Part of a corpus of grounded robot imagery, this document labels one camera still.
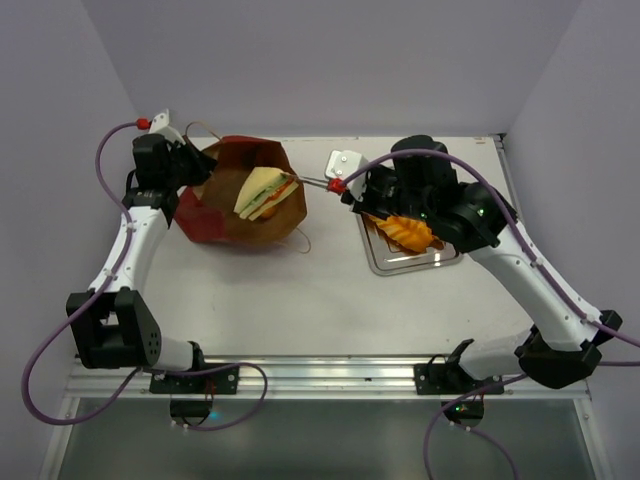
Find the gray tray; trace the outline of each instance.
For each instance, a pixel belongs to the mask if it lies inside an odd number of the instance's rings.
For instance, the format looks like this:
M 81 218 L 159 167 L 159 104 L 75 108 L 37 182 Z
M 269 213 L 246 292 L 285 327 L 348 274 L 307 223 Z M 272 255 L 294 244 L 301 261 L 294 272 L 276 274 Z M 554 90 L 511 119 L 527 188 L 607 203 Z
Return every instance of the gray tray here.
M 462 260 L 462 255 L 453 245 L 446 243 L 443 250 L 428 248 L 425 253 L 408 253 L 390 241 L 362 215 L 357 215 L 357 221 L 369 267 L 376 275 L 386 277 L 427 268 L 445 267 Z

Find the plush sandwich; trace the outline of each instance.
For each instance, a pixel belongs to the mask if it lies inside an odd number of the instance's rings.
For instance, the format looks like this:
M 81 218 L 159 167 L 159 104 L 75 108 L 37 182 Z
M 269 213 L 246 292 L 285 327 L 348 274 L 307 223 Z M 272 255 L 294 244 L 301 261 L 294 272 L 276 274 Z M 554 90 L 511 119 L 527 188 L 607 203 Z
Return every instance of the plush sandwich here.
M 276 212 L 276 205 L 298 188 L 295 179 L 274 167 L 256 167 L 242 185 L 234 213 L 240 218 L 255 220 L 270 218 Z

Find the red cable clip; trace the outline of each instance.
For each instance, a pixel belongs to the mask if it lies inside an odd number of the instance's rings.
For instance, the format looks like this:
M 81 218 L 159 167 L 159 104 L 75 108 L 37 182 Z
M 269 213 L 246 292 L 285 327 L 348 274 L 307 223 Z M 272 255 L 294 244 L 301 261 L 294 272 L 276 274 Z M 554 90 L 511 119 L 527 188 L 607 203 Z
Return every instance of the red cable clip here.
M 136 120 L 136 127 L 138 127 L 138 130 L 149 130 L 151 128 L 151 122 L 148 118 L 140 117 Z
M 327 190 L 333 193 L 337 193 L 338 195 L 342 195 L 347 191 L 347 186 L 342 183 L 342 180 L 339 178 L 334 178 L 329 181 L 327 185 Z

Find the paper bag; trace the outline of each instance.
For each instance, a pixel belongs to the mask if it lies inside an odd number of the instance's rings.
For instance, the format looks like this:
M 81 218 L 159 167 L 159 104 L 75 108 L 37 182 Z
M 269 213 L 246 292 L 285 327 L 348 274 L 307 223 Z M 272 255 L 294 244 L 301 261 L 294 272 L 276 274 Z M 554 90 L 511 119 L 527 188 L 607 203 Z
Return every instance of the paper bag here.
M 277 167 L 295 174 L 279 142 L 230 136 L 204 153 L 216 158 L 218 165 L 204 185 L 185 189 L 174 216 L 192 242 L 268 245 L 284 239 L 306 217 L 303 185 L 280 202 L 267 220 L 242 220 L 233 213 L 238 193 L 254 167 Z

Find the white table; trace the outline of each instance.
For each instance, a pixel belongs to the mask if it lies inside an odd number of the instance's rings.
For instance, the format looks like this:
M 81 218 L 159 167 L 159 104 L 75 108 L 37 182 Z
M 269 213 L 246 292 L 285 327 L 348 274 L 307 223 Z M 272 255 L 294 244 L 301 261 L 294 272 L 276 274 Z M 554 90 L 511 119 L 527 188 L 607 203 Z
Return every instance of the white table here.
M 331 150 L 370 160 L 398 138 L 288 138 L 293 168 L 322 177 Z M 492 138 L 439 138 L 507 198 Z M 210 139 L 195 140 L 199 147 Z M 459 173 L 461 180 L 470 180 Z M 307 187 L 301 224 L 313 249 L 253 249 L 191 243 L 173 224 L 144 298 L 164 334 L 197 341 L 207 355 L 404 355 L 448 353 L 461 340 L 519 332 L 530 321 L 482 267 L 453 266 L 392 277 L 367 264 L 356 219 L 338 197 Z M 296 233 L 292 244 L 305 245 Z

